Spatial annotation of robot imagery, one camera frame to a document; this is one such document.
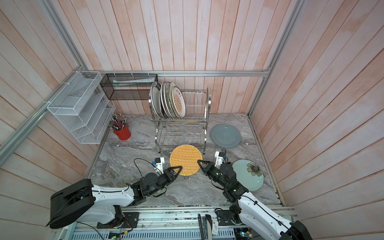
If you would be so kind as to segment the yellow woven round plate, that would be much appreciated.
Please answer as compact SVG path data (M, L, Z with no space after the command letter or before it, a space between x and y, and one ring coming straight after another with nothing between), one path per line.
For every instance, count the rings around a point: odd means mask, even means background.
M171 167L182 166L182 176L191 176L196 174L200 166L198 160L202 160L203 155L196 147L192 145L181 145L176 147L170 156Z

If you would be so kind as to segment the grey-green round plate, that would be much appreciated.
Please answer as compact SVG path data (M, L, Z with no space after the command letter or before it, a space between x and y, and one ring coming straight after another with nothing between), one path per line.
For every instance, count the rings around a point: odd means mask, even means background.
M240 144L242 136L240 131L232 125L218 124L211 130L211 139L219 147L229 149Z

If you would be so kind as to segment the steel two-tier dish rack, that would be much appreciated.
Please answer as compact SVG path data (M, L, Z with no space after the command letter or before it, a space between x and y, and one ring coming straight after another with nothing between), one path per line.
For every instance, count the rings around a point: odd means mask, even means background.
M183 91L187 113L184 118L159 118L149 105L151 121L155 126L155 145L160 153L180 145L192 145L206 153L208 123L211 112L211 94L205 91Z

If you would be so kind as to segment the small orange sunburst plate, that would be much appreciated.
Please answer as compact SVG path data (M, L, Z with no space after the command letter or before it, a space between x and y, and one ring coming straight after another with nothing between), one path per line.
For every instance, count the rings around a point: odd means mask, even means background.
M173 105L175 112L179 118L184 118L186 115L186 103L182 91L174 86L172 89Z

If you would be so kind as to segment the green rim white plate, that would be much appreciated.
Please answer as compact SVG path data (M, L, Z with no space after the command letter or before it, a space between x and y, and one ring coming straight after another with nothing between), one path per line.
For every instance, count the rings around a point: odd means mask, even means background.
M159 118L163 118L162 105L161 105L161 85L159 82L153 82L151 86L151 103L153 110Z

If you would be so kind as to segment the cream floral plate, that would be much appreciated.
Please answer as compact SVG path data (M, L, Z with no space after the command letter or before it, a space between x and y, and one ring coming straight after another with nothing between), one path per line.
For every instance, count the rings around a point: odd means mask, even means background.
M169 101L170 101L170 106L171 106L173 117L177 118L178 115L177 115L177 111L176 111L175 106L174 106L174 99L173 99L173 88L175 86L176 86L175 83L170 82L168 96L169 96Z

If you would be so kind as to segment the white plate green characters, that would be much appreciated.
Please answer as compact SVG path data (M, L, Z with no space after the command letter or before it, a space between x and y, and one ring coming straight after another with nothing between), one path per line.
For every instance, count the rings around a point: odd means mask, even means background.
M166 101L168 112L170 113L170 118L175 118L174 112L173 112L173 109L171 106L171 102L169 99L169 86L170 86L170 82L166 82L166 84L165 84L165 101Z

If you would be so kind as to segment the large orange sunburst plate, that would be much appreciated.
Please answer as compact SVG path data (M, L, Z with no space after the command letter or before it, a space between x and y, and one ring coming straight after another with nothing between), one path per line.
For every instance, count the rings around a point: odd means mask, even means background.
M163 82L161 84L161 105L162 105L162 109L163 109L163 116L165 119L168 119L169 118L169 115L168 115L168 109L167 109L167 104L166 104L166 99L165 99L165 86L166 86L166 82Z

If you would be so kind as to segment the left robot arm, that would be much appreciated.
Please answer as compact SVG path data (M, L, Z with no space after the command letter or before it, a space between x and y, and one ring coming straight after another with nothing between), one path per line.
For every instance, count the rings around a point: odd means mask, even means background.
M107 188L83 179L56 193L51 198L50 220L47 226L59 229L74 222L97 222L118 227L123 222L122 207L137 206L165 189L177 179L181 166L169 167L159 176L149 173L134 184L123 188Z

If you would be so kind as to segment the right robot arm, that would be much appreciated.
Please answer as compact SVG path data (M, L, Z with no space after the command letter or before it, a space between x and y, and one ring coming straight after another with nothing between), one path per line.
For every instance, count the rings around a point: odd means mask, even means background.
M231 163L223 163L219 168L214 162L198 160L203 173L220 185L223 195L235 219L252 228L265 240L311 240L306 226L300 221L291 222L262 204L238 180Z

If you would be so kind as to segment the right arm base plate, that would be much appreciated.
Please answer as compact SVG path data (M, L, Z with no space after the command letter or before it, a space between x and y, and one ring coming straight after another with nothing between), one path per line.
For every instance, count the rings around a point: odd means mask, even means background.
M217 215L220 226L235 226L242 223L239 216L231 210L218 208L215 209L215 214Z

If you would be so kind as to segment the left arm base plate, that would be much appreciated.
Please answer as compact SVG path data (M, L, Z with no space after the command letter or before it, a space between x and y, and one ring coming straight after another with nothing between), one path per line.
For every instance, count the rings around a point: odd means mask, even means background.
M139 212L122 213L107 224L97 224L97 229L128 228L135 229L138 226Z

